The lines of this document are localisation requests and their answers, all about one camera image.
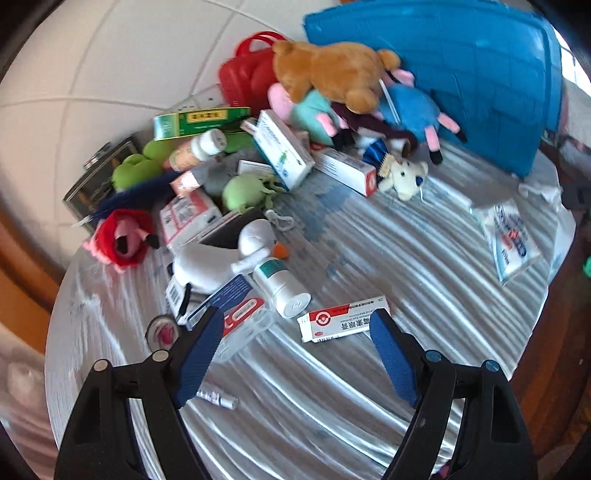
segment white cloth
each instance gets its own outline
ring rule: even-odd
[[[401,329],[424,348],[468,365],[496,359],[511,377],[563,260],[556,254],[562,223],[541,196],[519,195],[518,180],[461,148],[442,147],[443,164],[424,184],[425,202],[418,196],[401,202],[393,191],[366,199],[312,172],[276,202],[280,215],[295,219],[295,228],[278,237],[291,252],[290,271],[313,296],[310,308],[381,291]],[[510,197],[543,259],[502,287],[469,208]],[[560,252],[571,242],[572,236],[561,240]],[[144,332],[165,311],[169,260],[150,253],[139,268],[118,275],[87,252],[76,254],[47,342],[47,397],[58,443],[97,359],[123,365],[150,354]],[[279,317],[229,360],[212,364],[206,378],[240,401],[231,411],[195,399],[181,411],[214,479],[379,479],[413,415],[366,335],[303,344],[297,322]],[[460,406],[454,405],[438,465],[453,452]],[[148,476],[163,478],[140,405],[132,402],[131,411]]]

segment wooden floor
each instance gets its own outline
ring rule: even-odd
[[[564,184],[568,179],[560,174]],[[582,270],[590,255],[591,244],[578,225],[511,380],[538,456],[560,443],[591,372],[591,280]]]

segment plush toy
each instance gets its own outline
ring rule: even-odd
[[[382,94],[380,78],[400,67],[392,50],[375,50],[354,42],[316,47],[303,42],[273,45],[277,80],[294,103],[316,89],[331,102],[344,103],[354,113],[371,113]]]
[[[294,103],[283,85],[276,83],[269,88],[268,96],[269,104],[279,118],[295,128],[309,132],[310,140],[314,143],[341,150],[354,144],[351,129],[363,136],[362,128],[365,128],[367,131],[383,134],[388,139],[407,139],[409,149],[405,156],[418,145],[411,132],[396,130],[372,115],[353,113],[341,103],[330,103],[318,90],[309,91],[302,102]]]
[[[404,81],[404,84],[387,82],[389,83],[387,85],[388,94],[392,99],[394,112],[398,115],[398,118],[395,118],[386,97],[382,97],[379,101],[378,117],[388,125],[410,130],[417,136],[419,141],[426,141],[431,161],[435,165],[439,165],[443,161],[437,136],[439,125],[451,130],[462,143],[467,141],[464,132],[451,117],[441,112],[429,95],[414,87],[412,73],[398,69],[393,72],[393,75],[395,78]]]
[[[420,191],[427,178],[426,162],[412,163],[399,153],[391,153],[384,140],[377,140],[364,152],[362,160],[374,166],[378,172],[378,189],[382,192],[396,189],[398,198],[410,200]]]
[[[177,146],[178,140],[176,138],[169,140],[150,140],[142,150],[142,155],[163,165]]]
[[[123,273],[142,263],[148,247],[158,249],[160,242],[154,235],[149,213],[120,209],[99,222],[83,247],[105,265],[112,264],[118,273]]]
[[[247,224],[238,237],[238,249],[218,248],[198,242],[185,245],[173,262],[181,285],[197,293],[212,294],[241,273],[250,273],[267,257],[287,258],[287,249],[277,241],[271,224],[264,219]]]
[[[162,165],[155,160],[136,153],[127,157],[114,171],[112,183],[117,192],[129,190],[137,184],[153,179],[163,172]]]
[[[271,109],[285,123],[310,133],[314,143],[333,147],[333,138],[347,124],[333,112],[330,102],[318,90],[310,90],[300,103],[294,103],[280,83],[271,85],[268,92]]]
[[[113,171],[115,190],[122,192],[161,175],[163,165],[174,148],[175,143],[171,140],[149,141],[142,153],[130,155]]]
[[[230,180],[223,189],[223,204],[228,210],[238,210],[241,213],[259,205],[264,205],[268,210],[273,207],[273,196],[285,192],[275,181],[276,178],[272,175],[261,180],[254,173],[243,173]]]
[[[390,154],[386,156],[379,169],[378,175],[383,180],[379,183],[378,189],[385,192],[394,187],[398,198],[407,202],[420,191],[428,172],[429,166],[425,161],[412,163]]]

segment white bottle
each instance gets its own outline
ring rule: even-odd
[[[298,316],[312,299],[285,264],[276,258],[266,258],[259,263],[252,272],[252,278],[283,318]]]
[[[188,170],[222,153],[227,146],[226,135],[221,130],[212,128],[178,147],[170,155],[170,166],[175,171]]]

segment orange beak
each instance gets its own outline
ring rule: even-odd
[[[285,248],[285,246],[282,243],[277,242],[275,244],[275,247],[273,247],[271,255],[275,258],[278,258],[279,260],[284,260],[290,256],[290,253],[289,250]]]

